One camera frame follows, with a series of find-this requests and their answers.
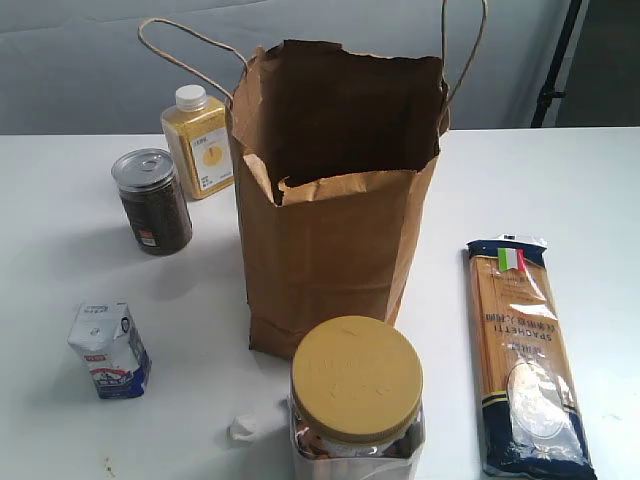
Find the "spaghetti packet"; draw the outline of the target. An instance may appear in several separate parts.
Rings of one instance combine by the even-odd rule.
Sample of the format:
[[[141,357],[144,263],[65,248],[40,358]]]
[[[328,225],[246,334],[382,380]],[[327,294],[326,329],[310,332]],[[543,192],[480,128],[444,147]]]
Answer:
[[[467,251],[485,472],[595,478],[545,245],[502,235],[471,241]]]

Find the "brown paper bag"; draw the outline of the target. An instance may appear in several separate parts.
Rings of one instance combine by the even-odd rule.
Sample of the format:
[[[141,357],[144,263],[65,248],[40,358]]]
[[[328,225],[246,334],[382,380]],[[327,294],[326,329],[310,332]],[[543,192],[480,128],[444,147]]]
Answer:
[[[244,60],[226,118],[252,350],[396,321],[457,93],[445,66],[291,39]]]

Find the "yellow millet bottle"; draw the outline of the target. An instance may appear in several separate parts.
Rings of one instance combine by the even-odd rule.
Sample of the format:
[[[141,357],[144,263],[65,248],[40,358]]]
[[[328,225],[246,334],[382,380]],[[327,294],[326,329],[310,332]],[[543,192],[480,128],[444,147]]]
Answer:
[[[175,91],[175,104],[161,114],[161,125],[183,187],[194,200],[233,183],[227,106],[200,85]]]

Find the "yellow lid clear jar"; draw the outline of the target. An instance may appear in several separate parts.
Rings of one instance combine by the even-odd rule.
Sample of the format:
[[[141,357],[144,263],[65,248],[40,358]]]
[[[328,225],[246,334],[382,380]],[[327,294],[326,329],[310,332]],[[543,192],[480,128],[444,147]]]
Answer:
[[[291,365],[297,479],[412,479],[426,442],[423,370],[394,327],[342,316],[314,327]]]

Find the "dark beans can jar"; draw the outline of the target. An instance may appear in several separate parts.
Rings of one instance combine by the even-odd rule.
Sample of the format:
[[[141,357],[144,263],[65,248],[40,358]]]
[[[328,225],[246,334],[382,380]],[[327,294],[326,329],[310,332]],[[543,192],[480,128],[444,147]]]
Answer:
[[[171,255],[192,238],[192,222],[178,172],[170,154],[145,148],[116,160],[111,175],[141,250]]]

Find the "small milk carton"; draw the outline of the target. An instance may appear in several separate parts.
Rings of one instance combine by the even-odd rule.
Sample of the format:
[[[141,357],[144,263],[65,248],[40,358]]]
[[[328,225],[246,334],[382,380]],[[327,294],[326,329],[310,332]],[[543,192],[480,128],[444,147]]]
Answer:
[[[145,393],[151,360],[127,303],[81,304],[67,343],[89,371],[99,398]]]

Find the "black light stand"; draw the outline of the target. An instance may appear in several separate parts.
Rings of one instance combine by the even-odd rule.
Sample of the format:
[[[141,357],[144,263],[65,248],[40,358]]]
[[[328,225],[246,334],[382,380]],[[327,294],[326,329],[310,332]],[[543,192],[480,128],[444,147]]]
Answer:
[[[541,128],[553,101],[563,99],[566,96],[564,91],[556,88],[556,84],[582,3],[582,0],[571,0],[569,2],[545,81],[538,93],[536,108],[530,123],[531,128]]]

